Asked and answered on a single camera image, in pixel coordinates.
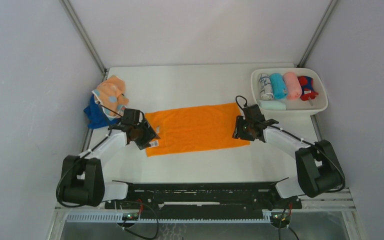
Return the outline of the light mint green towel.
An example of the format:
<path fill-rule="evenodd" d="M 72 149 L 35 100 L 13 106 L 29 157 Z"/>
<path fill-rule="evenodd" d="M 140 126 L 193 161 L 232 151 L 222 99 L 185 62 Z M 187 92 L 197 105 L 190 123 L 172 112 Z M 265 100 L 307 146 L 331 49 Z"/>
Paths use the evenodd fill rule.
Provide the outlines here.
<path fill-rule="evenodd" d="M 277 100 L 259 100 L 258 105 L 263 110 L 268 111 L 284 111 L 286 110 L 286 104 Z"/>

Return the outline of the orange towel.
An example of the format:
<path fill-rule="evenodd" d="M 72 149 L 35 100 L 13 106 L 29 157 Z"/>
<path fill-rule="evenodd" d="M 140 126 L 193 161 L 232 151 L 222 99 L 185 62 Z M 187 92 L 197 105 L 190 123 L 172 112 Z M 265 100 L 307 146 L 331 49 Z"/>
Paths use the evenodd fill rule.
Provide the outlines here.
<path fill-rule="evenodd" d="M 203 105 L 146 113 L 159 139 L 145 150 L 148 157 L 238 148 L 250 145 L 233 137 L 236 103 Z"/>

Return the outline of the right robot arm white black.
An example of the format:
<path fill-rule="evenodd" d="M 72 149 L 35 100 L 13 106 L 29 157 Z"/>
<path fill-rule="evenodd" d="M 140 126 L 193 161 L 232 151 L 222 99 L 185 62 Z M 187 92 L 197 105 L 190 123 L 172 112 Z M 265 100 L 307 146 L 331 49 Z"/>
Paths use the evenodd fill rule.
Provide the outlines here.
<path fill-rule="evenodd" d="M 285 130 L 278 121 L 259 121 L 238 115 L 232 137 L 245 141 L 259 140 L 291 156 L 295 161 L 296 176 L 275 183 L 269 203 L 282 208 L 289 198 L 317 197 L 336 193 L 346 186 L 342 168 L 332 144 L 327 140 L 310 142 Z"/>

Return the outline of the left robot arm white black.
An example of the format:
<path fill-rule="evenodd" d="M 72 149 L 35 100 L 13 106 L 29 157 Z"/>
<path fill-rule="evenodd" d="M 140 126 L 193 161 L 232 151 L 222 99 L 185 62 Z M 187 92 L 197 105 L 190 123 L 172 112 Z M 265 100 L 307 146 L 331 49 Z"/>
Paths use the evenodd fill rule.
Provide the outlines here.
<path fill-rule="evenodd" d="M 103 202 L 117 200 L 125 209 L 133 207 L 137 196 L 128 190 L 128 183 L 106 181 L 103 167 L 130 143 L 144 150 L 152 147 L 157 139 L 158 133 L 146 119 L 133 125 L 112 124 L 108 133 L 94 147 L 64 158 L 55 190 L 57 202 L 66 208 L 79 208 L 97 207 Z"/>

